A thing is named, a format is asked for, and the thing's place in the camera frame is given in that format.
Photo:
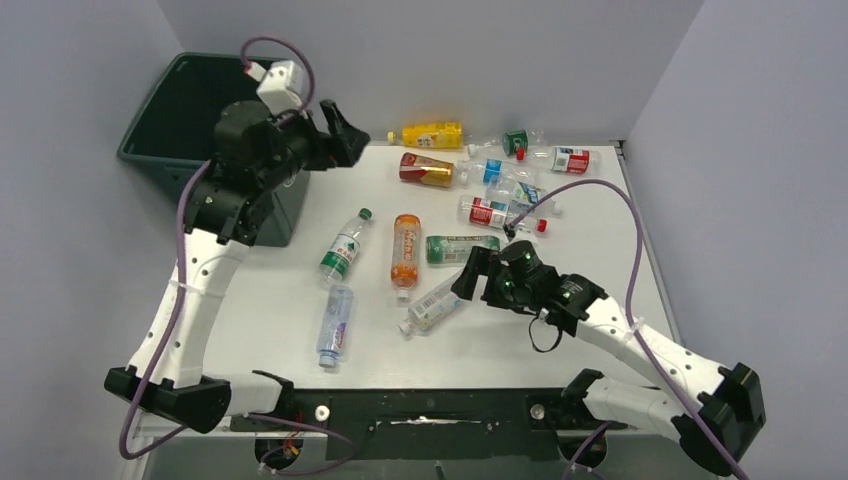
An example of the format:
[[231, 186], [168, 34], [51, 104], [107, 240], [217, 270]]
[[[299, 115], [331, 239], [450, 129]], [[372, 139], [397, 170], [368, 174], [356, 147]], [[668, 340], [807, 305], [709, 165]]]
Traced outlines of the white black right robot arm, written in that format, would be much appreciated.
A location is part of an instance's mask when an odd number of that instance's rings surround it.
[[677, 443], [714, 475], [740, 474], [739, 463], [766, 422], [760, 378], [752, 368], [743, 363], [729, 368], [628, 318], [594, 282], [544, 264], [527, 240], [501, 252], [473, 248], [452, 292], [471, 299], [479, 277], [486, 279], [481, 296], [486, 305], [552, 325], [648, 380], [639, 386], [581, 371], [563, 392], [568, 422], [585, 427], [596, 419], [645, 430]]

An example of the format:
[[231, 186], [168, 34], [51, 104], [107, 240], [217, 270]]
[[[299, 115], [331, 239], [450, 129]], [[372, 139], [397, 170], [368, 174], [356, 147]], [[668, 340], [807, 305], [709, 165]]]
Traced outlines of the clear bottle red white label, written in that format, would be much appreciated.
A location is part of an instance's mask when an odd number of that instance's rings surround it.
[[511, 208], [503, 202], [473, 195], [461, 195], [457, 203], [457, 216], [465, 223], [515, 233], [520, 230], [531, 233], [547, 231], [548, 223], [545, 219], [526, 216], [516, 223], [515, 220], [520, 213], [520, 210]]

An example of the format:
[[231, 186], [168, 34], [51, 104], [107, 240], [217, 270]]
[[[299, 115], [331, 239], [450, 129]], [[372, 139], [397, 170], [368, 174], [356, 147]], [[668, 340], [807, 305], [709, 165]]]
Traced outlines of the green label tea bottle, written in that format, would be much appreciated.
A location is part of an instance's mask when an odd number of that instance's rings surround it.
[[426, 261], [429, 265], [464, 264], [471, 255], [472, 249], [477, 246], [499, 250], [501, 241], [493, 235], [427, 236]]

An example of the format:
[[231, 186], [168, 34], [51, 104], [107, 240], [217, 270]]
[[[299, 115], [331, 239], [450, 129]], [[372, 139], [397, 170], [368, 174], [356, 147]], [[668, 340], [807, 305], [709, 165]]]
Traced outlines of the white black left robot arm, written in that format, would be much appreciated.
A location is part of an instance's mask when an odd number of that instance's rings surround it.
[[228, 416], [283, 408], [289, 381], [259, 370], [206, 373], [204, 356], [230, 282], [274, 212], [274, 193], [301, 172], [354, 166], [369, 143], [334, 101], [320, 108], [325, 130], [310, 112], [278, 125], [259, 101], [222, 111], [214, 153], [178, 209], [178, 256], [157, 314], [128, 363], [108, 371], [108, 392], [199, 433]]

